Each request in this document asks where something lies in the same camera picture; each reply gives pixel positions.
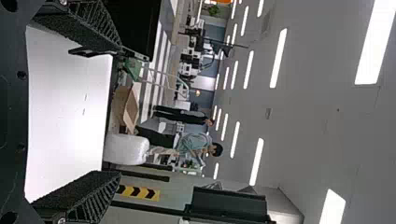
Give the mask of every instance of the white panel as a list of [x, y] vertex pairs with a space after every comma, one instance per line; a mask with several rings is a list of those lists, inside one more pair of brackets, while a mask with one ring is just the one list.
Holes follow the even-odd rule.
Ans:
[[194, 83], [191, 83], [191, 86], [195, 89], [201, 89], [205, 91], [214, 91], [216, 85], [216, 79], [213, 77], [203, 77], [197, 76], [194, 80]]
[[101, 170], [112, 57], [86, 59], [62, 36], [27, 27], [29, 151], [25, 196], [31, 202]]

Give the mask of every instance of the light blue shirt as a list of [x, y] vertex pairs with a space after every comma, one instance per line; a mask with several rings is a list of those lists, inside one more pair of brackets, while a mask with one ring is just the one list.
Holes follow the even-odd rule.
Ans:
[[212, 138], [205, 133], [188, 133], [182, 136], [177, 143], [176, 151], [180, 156], [191, 154], [191, 150], [204, 149], [212, 145]]

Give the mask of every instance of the white ceiling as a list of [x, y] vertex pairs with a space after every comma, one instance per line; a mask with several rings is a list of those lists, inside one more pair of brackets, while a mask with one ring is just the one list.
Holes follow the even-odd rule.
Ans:
[[[305, 215], [318, 224], [328, 189], [346, 200], [343, 224], [394, 223], [396, 201], [396, 22], [378, 85], [353, 85], [374, 0], [266, 0], [275, 14], [269, 35], [261, 39], [258, 0], [237, 5], [227, 35], [242, 23], [250, 6], [247, 29], [233, 58], [220, 68], [233, 73], [235, 89], [216, 92], [215, 105], [229, 113], [224, 155], [206, 167], [219, 179], [248, 183], [257, 141], [265, 140], [258, 185], [280, 187]], [[269, 89], [279, 32], [288, 37], [275, 90]], [[248, 53], [255, 50], [249, 87], [243, 90]], [[273, 108], [265, 119], [266, 108]], [[230, 158], [233, 129], [241, 122], [235, 157]], [[220, 141], [219, 130], [211, 131]]]

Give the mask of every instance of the cardboard box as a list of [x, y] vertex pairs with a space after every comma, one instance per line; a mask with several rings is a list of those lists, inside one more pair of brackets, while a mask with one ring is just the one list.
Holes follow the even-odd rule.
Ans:
[[133, 133], [139, 119], [139, 105], [132, 89], [123, 86], [118, 87], [113, 103], [111, 104], [111, 109], [120, 125], [126, 126], [129, 132]]

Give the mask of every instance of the white bag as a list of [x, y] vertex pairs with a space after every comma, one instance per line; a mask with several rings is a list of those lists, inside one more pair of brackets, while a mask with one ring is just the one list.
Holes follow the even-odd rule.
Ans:
[[104, 161], [118, 165], [141, 165], [146, 162], [149, 140], [129, 134], [108, 134]]

